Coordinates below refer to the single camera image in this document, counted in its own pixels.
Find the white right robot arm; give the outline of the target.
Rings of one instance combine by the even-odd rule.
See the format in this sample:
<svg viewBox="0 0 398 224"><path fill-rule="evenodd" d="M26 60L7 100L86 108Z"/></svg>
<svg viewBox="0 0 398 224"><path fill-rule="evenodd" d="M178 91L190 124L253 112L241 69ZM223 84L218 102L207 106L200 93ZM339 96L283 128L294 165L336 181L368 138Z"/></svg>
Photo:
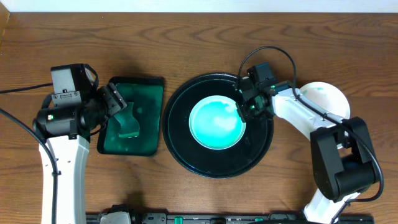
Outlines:
<svg viewBox="0 0 398 224"><path fill-rule="evenodd" d="M362 119L345 119L324 110L290 82L244 77L236 89L241 94L238 111L244 122L277 116L309 139L317 191L304 208L307 221L336 223L349 204L362 202L360 193L373 184L379 184L379 191L368 200L380 197L384 177Z"/></svg>

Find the white plate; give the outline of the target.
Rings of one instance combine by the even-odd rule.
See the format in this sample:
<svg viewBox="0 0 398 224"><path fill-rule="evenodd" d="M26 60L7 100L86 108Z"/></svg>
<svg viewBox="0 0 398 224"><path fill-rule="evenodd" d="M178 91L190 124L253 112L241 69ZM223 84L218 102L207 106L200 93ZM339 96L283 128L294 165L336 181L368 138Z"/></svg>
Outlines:
<svg viewBox="0 0 398 224"><path fill-rule="evenodd" d="M349 119L351 114L349 102L337 87L325 82L311 82L301 87L300 91L324 110Z"/></svg>

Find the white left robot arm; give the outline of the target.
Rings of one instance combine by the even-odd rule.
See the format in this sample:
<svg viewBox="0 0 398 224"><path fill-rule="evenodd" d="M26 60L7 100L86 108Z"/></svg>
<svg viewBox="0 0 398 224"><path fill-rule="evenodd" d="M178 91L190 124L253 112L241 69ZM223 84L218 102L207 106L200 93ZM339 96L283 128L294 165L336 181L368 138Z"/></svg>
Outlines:
<svg viewBox="0 0 398 224"><path fill-rule="evenodd" d="M86 223L85 168L90 134L127 104L84 63L51 70L53 93L33 121L43 168L42 223Z"/></svg>

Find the green sponge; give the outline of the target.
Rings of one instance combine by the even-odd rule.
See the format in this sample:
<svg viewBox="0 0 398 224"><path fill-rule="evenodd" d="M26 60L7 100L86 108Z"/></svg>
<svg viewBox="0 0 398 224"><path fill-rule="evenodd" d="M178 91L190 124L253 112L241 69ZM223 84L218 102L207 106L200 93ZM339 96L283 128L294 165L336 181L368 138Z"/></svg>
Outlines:
<svg viewBox="0 0 398 224"><path fill-rule="evenodd" d="M118 136L120 138L134 138L138 137L140 133L140 125L138 120L133 116L133 102L128 102L127 106L116 113L114 117L120 125Z"/></svg>

